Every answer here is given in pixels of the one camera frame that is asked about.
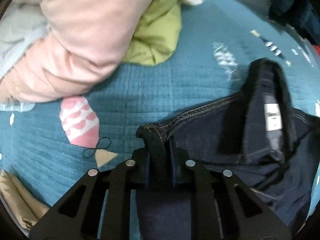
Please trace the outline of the dark denim jacket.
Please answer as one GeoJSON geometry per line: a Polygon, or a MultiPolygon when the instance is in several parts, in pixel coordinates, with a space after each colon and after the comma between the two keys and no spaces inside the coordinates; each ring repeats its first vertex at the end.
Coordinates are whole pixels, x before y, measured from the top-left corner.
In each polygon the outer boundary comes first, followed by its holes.
{"type": "Polygon", "coordinates": [[[239,92],[164,123],[142,125],[137,137],[155,160],[173,138],[211,170],[233,168],[292,233],[306,221],[319,166],[319,118],[292,106],[274,61],[252,62],[239,92]]]}

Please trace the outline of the beige folded garment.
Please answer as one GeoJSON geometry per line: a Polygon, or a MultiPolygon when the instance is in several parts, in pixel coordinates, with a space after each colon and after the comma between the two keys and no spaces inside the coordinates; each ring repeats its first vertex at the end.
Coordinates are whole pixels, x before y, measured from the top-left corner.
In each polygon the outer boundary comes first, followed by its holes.
{"type": "Polygon", "coordinates": [[[9,216],[23,232],[29,232],[49,210],[15,175],[5,170],[1,170],[1,201],[9,216]]]}

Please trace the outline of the teal patterned bedspread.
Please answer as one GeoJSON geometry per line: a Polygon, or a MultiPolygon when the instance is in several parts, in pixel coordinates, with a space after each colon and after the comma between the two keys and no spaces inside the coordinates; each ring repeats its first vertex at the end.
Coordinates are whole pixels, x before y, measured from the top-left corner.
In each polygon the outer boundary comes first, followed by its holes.
{"type": "MultiPolygon", "coordinates": [[[[125,63],[78,99],[2,112],[1,170],[51,209],[89,170],[112,170],[144,148],[149,161],[143,185],[131,191],[130,239],[191,239],[189,197],[172,185],[173,138],[155,160],[138,128],[239,92],[259,59],[279,64],[292,106],[319,118],[319,67],[292,30],[277,31],[236,0],[183,6],[182,20],[168,61],[155,67],[125,63]]],[[[30,239],[30,232],[17,226],[1,201],[1,239],[30,239]]],[[[291,235],[319,239],[319,166],[306,221],[291,235]]]]}

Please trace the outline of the red patterned item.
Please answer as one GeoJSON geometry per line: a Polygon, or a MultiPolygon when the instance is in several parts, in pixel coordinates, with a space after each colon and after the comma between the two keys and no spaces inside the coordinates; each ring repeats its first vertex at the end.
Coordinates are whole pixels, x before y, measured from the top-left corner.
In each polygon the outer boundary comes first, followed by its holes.
{"type": "Polygon", "coordinates": [[[315,51],[317,51],[317,54],[320,56],[320,46],[313,45],[315,51]]]}

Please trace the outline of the light blue folded garment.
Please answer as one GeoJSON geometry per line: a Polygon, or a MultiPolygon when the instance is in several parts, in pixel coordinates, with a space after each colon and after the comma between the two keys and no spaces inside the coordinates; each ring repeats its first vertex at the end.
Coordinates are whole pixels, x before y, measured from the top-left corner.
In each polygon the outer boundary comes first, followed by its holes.
{"type": "Polygon", "coordinates": [[[9,5],[1,19],[1,77],[48,31],[50,26],[38,4],[9,5]]]}

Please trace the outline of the navy quilted jacket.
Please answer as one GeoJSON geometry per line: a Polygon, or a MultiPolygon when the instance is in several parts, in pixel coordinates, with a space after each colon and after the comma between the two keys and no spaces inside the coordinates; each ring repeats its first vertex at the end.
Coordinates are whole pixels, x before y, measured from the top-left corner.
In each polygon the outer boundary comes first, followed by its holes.
{"type": "Polygon", "coordinates": [[[319,0],[271,0],[268,17],[319,46],[319,0]]]}

